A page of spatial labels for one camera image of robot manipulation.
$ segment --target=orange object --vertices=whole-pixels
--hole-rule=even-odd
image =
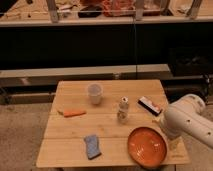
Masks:
[[[155,169],[165,159],[167,147],[162,136],[154,129],[139,127],[129,135],[128,152],[143,167]]]
[[[58,110],[58,113],[63,115],[64,117],[72,117],[72,116],[78,116],[78,115],[86,114],[86,110],[66,109],[66,110],[63,110],[63,111]]]

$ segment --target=small bottle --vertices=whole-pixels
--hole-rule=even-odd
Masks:
[[[128,116],[128,110],[129,110],[129,103],[127,97],[122,97],[121,102],[118,106],[118,121],[122,124],[125,124],[127,122],[127,116]]]

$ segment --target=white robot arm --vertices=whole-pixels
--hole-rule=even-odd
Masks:
[[[183,96],[165,109],[160,127],[170,139],[177,138],[184,131],[213,148],[213,122],[199,115],[205,107],[199,96]]]

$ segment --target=wooden table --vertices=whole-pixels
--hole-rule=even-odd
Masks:
[[[137,165],[127,151],[127,138],[137,127],[148,126],[157,130],[166,140],[168,154],[163,164],[189,162],[182,138],[169,141],[153,122],[152,114],[137,104],[146,96],[161,106],[167,106],[167,98],[159,80],[97,81],[104,93],[99,106],[90,104],[86,87],[93,81],[62,81],[58,84],[44,139],[37,159],[37,167],[96,167]],[[123,96],[130,102],[128,122],[117,121],[118,103]],[[87,113],[64,118],[57,110],[80,108]],[[102,155],[88,160],[85,136],[96,134]]]

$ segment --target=white container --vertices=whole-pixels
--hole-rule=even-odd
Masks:
[[[103,88],[99,83],[91,83],[87,87],[87,93],[92,104],[101,103]]]

